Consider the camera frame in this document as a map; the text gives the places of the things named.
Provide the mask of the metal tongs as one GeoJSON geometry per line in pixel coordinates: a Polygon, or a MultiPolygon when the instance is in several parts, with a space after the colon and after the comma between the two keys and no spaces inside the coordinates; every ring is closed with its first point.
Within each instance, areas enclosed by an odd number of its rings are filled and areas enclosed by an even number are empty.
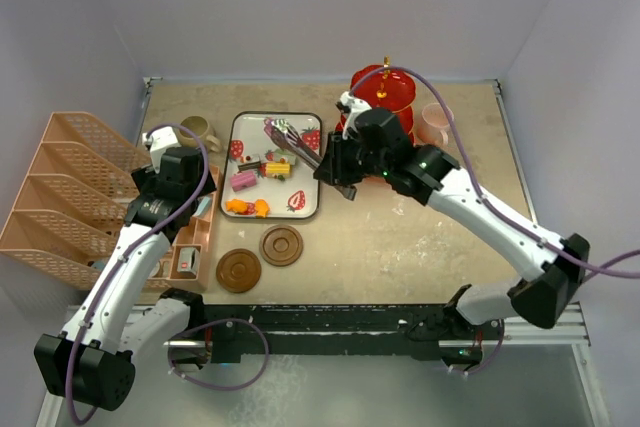
{"type": "Polygon", "coordinates": [[[358,141],[349,136],[344,137],[340,133],[330,133],[328,135],[328,151],[321,157],[305,144],[301,135],[300,138],[297,146],[281,149],[292,152],[308,165],[313,171],[314,179],[335,188],[345,199],[353,201],[357,188],[347,183],[349,175],[345,168],[349,161],[354,161],[357,157],[358,141]]]}

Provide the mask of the purple cake slice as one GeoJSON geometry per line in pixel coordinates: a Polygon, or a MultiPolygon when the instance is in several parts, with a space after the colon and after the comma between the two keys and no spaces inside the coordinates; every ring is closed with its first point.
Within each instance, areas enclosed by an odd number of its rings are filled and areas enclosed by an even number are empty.
{"type": "Polygon", "coordinates": [[[280,148],[297,146],[301,140],[296,129],[284,118],[266,118],[264,131],[271,141],[280,148]]]}

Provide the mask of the green cake slice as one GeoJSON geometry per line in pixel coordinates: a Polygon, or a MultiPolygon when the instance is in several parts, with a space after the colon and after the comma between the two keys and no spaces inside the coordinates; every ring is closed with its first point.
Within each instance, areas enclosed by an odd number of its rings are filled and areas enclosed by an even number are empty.
{"type": "Polygon", "coordinates": [[[297,156],[286,149],[276,149],[273,152],[272,161],[274,163],[286,163],[294,166],[297,162],[297,156]]]}

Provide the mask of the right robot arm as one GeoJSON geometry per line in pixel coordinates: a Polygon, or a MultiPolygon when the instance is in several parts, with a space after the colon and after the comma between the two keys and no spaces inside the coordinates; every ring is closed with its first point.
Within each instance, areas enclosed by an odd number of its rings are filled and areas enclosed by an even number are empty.
{"type": "Polygon", "coordinates": [[[342,131],[328,136],[327,151],[315,169],[317,180],[342,191],[349,200],[356,184],[379,177],[393,191],[456,221],[504,258],[515,281],[465,285],[447,304],[446,330],[467,338],[490,320],[520,316],[551,329],[585,276],[578,261],[590,245],[578,234],[567,238],[523,217],[483,188],[468,170],[431,145],[415,146],[399,119],[373,108],[349,92],[336,104],[345,115],[342,131]]]}

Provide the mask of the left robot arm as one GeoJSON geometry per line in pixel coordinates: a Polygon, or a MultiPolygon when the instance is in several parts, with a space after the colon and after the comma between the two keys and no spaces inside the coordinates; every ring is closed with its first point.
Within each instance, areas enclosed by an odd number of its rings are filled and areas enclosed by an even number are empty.
{"type": "Polygon", "coordinates": [[[34,357],[48,392],[64,398],[77,425],[76,403],[114,411],[131,391],[136,365],[153,348],[180,335],[194,339],[206,325],[199,294],[173,289],[133,324],[127,322],[153,268],[179,231],[211,207],[216,185],[207,149],[168,140],[175,123],[150,129],[144,143],[157,152],[131,174],[139,191],[98,280],[57,335],[44,334],[34,357]]]}

